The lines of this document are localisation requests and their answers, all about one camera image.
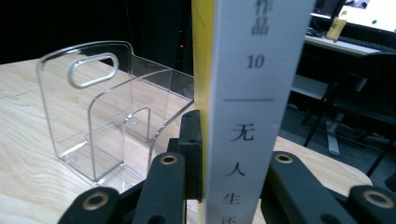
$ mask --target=black chair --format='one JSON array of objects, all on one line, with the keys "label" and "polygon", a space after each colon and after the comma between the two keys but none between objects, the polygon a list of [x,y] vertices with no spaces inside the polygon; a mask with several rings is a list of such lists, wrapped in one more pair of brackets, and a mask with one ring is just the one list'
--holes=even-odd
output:
[{"label": "black chair", "polygon": [[[387,139],[387,145],[380,149],[381,153],[367,172],[367,175],[371,175],[393,148],[396,138],[396,54],[380,52],[359,57],[348,71],[329,85],[317,109],[313,111],[318,117],[306,138],[305,147],[311,141],[321,119],[329,111],[344,115],[343,120],[355,120],[359,128],[365,130],[365,134],[356,139],[335,134],[337,137],[365,147],[370,147],[364,144],[364,139],[372,133],[378,133]],[[311,114],[305,118],[303,124],[310,117]]]}]

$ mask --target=computer monitor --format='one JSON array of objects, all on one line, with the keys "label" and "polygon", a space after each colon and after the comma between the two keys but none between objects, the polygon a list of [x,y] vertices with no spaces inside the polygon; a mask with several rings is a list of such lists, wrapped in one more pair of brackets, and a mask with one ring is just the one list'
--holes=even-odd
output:
[{"label": "computer monitor", "polygon": [[317,0],[311,16],[331,20],[338,16],[346,0]]},{"label": "computer monitor", "polygon": [[396,32],[395,10],[395,0],[346,0],[339,13],[347,11],[348,24]]}]

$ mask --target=clear acrylic holder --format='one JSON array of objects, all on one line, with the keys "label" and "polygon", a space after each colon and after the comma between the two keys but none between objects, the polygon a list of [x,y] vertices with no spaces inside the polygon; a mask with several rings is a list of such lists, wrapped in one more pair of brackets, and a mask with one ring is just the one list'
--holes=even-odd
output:
[{"label": "clear acrylic holder", "polygon": [[55,51],[37,74],[56,155],[119,193],[145,179],[193,103],[191,76],[133,55],[126,42]]}]

